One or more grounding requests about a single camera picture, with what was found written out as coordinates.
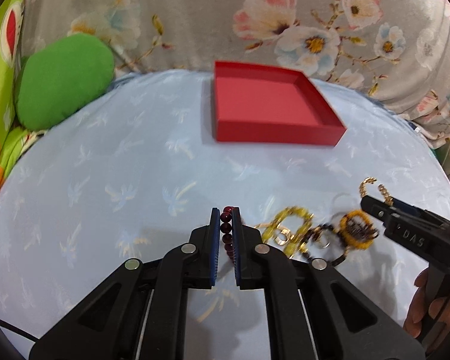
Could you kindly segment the right hand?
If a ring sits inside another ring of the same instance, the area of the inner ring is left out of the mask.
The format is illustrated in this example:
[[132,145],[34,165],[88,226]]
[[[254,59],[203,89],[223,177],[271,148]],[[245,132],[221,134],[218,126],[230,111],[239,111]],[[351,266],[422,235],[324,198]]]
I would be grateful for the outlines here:
[[[410,307],[403,325],[403,329],[408,332],[414,338],[417,338],[421,333],[422,320],[426,314],[429,314],[431,318],[435,318],[439,313],[444,298],[435,299],[429,307],[426,307],[425,303],[425,287],[428,282],[428,269],[421,271],[415,278],[414,286],[417,288],[415,295],[412,298]],[[450,332],[450,302],[443,311],[440,321],[444,322],[445,328],[442,331],[441,339]]]

